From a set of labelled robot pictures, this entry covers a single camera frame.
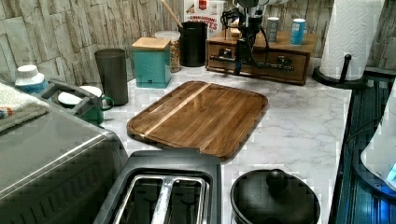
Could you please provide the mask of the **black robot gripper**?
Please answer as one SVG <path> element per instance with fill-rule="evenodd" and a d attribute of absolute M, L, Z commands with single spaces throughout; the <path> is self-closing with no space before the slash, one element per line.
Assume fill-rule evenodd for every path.
<path fill-rule="evenodd" d="M 242 68 L 241 60 L 253 59 L 253 46 L 255 44 L 256 35 L 262 29 L 262 16 L 256 12 L 250 14 L 249 8 L 240 10 L 238 29 L 241 37 L 237 40 L 238 57 L 235 58 L 235 67 L 233 74 L 239 76 Z"/>

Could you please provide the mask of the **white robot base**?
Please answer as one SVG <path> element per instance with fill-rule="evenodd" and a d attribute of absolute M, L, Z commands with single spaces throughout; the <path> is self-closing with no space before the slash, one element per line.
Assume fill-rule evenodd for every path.
<path fill-rule="evenodd" d="M 384 115 L 367 147 L 354 163 L 361 180 L 374 191 L 394 200 L 396 162 L 396 97 L 392 84 Z"/>

